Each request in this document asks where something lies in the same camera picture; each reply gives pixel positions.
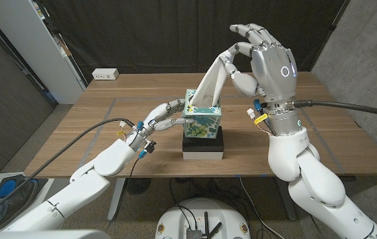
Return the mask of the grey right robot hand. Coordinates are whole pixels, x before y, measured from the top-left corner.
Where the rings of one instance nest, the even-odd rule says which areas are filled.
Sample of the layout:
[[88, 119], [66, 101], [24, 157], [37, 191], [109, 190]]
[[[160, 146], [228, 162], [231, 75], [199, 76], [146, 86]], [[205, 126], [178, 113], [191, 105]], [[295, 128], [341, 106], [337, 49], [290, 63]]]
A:
[[[248, 39], [237, 42], [218, 57], [234, 87], [249, 97], [261, 95], [266, 102], [294, 97], [297, 65], [292, 51], [257, 24], [230, 25], [229, 29]], [[251, 76], [233, 64], [237, 54], [251, 58]]]

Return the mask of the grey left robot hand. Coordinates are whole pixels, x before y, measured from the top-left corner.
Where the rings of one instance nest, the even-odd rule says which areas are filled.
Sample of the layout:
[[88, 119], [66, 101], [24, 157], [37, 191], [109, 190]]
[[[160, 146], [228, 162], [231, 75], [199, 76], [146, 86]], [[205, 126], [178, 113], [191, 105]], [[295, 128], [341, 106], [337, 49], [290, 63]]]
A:
[[148, 134], [154, 131], [165, 131], [175, 125], [193, 123], [193, 118], [171, 118], [177, 112], [184, 110], [185, 100], [177, 99], [162, 103], [153, 109], [147, 117], [137, 126], [139, 131], [145, 130]]

